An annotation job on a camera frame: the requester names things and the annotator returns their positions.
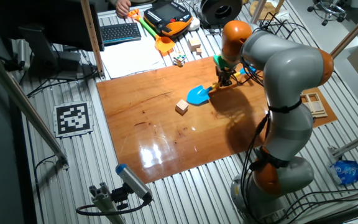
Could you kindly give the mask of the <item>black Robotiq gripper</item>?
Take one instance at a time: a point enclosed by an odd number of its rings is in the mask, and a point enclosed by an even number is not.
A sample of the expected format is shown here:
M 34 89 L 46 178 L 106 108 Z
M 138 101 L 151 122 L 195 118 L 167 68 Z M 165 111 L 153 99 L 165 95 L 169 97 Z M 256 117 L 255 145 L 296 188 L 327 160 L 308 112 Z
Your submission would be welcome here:
M 216 75 L 218 77 L 218 86 L 223 86 L 224 81 L 225 86 L 231 86 L 232 81 L 230 80 L 231 75 L 234 73 L 234 70 L 221 70 L 220 68 L 216 68 Z

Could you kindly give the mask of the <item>person's bare hand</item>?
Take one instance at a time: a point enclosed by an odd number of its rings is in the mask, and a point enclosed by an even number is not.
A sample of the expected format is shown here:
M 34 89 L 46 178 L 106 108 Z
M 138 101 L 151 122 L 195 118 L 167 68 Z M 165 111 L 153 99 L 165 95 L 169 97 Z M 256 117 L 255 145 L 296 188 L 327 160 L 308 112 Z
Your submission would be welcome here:
M 115 3 L 117 15 L 121 18 L 127 17 L 130 7 L 130 0 L 117 0 L 117 2 Z

